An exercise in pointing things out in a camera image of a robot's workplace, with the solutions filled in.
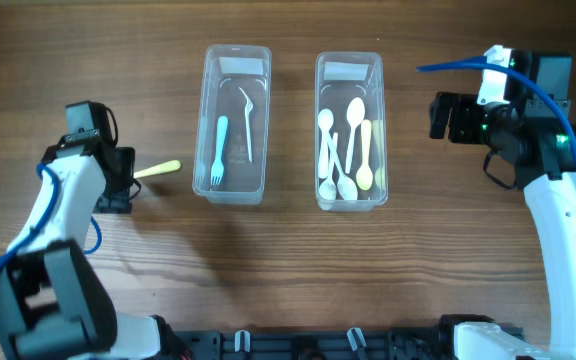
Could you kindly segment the white spoon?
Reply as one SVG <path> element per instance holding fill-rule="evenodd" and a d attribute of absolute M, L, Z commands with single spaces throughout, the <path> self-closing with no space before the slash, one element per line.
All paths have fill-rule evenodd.
<path fill-rule="evenodd" d="M 321 197 L 328 201 L 335 200 L 337 196 L 337 187 L 333 180 L 333 174 L 335 168 L 335 162 L 333 160 L 333 156 L 334 153 L 330 152 L 327 177 L 319 187 L 319 193 Z"/>
<path fill-rule="evenodd" d="M 347 143 L 346 159 L 344 172 L 349 174 L 351 171 L 353 154 L 354 154 L 354 143 L 355 143 L 355 132 L 357 127 L 362 123 L 365 116 L 365 104 L 362 98 L 353 98 L 347 108 L 346 120 L 350 127 L 349 139 Z"/>
<path fill-rule="evenodd" d="M 330 129 L 334 124 L 334 115 L 328 108 L 322 109 L 317 116 L 317 124 L 321 131 L 320 150 L 318 158 L 318 177 L 325 179 L 328 174 L 329 155 L 327 138 L 330 135 Z"/>
<path fill-rule="evenodd" d="M 356 201 L 358 199 L 358 190 L 355 182 L 344 173 L 342 169 L 339 156 L 337 154 L 337 146 L 329 133 L 325 134 L 326 143 L 331 152 L 333 162 L 339 172 L 337 181 L 337 189 L 341 197 L 347 201 Z"/>

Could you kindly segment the yellow plastic fork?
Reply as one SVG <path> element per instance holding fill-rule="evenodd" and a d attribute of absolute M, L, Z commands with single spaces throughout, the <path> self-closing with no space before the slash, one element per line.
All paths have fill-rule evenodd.
<path fill-rule="evenodd" d="M 182 164 L 179 160 L 170 160 L 158 165 L 139 170 L 134 173 L 133 177 L 135 179 L 167 174 L 175 171 L 179 171 L 182 168 Z"/>

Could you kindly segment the white fork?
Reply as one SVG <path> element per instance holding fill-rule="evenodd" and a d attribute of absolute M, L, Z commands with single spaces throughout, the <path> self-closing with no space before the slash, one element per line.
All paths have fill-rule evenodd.
<path fill-rule="evenodd" d="M 250 114 L 254 108 L 254 105 L 250 97 L 247 95 L 247 93 L 242 88 L 239 88 L 239 90 L 241 91 L 246 100 L 246 104 L 244 106 L 244 115 L 245 115 L 247 154 L 249 162 L 252 162 L 252 138 L 251 138 L 251 126 L 250 126 Z"/>
<path fill-rule="evenodd" d="M 216 140 L 215 140 L 215 158 L 211 166 L 212 186 L 219 186 L 224 175 L 223 151 L 228 131 L 229 119 L 227 116 L 220 116 L 217 120 Z"/>

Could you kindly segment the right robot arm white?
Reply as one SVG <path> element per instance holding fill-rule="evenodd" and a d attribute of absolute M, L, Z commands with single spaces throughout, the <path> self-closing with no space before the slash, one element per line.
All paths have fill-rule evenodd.
<path fill-rule="evenodd" d="M 545 357 L 576 359 L 576 125 L 530 97 L 481 104 L 440 92 L 429 107 L 430 135 L 486 145 L 514 170 L 537 229 L 546 274 L 551 335 Z"/>

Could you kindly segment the yellow plastic spoon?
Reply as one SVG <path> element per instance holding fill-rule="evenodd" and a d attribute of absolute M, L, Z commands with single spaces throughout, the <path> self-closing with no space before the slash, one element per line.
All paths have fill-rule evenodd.
<path fill-rule="evenodd" d="M 372 124 L 370 120 L 364 120 L 360 125 L 362 160 L 356 172 L 356 182 L 363 191 L 368 191 L 373 184 L 373 172 L 370 168 L 370 150 L 372 140 Z"/>

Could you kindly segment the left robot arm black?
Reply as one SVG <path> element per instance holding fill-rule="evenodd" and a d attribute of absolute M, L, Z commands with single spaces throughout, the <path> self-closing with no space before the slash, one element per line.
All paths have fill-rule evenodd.
<path fill-rule="evenodd" d="M 106 194 L 133 184 L 129 147 L 53 146 L 29 218 L 0 256 L 0 345 L 8 359 L 165 359 L 184 344 L 159 316 L 115 310 L 85 240 Z"/>

